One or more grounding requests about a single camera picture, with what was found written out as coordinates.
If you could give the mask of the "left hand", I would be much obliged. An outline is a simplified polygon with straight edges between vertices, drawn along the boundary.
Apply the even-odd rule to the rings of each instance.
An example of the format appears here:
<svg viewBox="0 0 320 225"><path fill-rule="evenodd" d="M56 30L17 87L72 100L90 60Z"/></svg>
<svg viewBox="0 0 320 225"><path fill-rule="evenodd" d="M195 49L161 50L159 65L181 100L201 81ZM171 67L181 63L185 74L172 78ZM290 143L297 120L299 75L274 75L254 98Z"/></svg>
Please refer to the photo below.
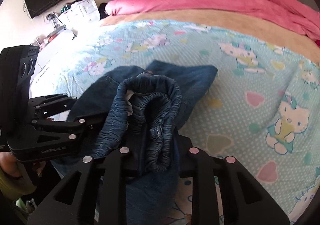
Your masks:
<svg viewBox="0 0 320 225"><path fill-rule="evenodd" d="M0 153L0 166L3 172L9 178L21 178L22 173L18 167L18 161L15 156L10 152Z"/></svg>

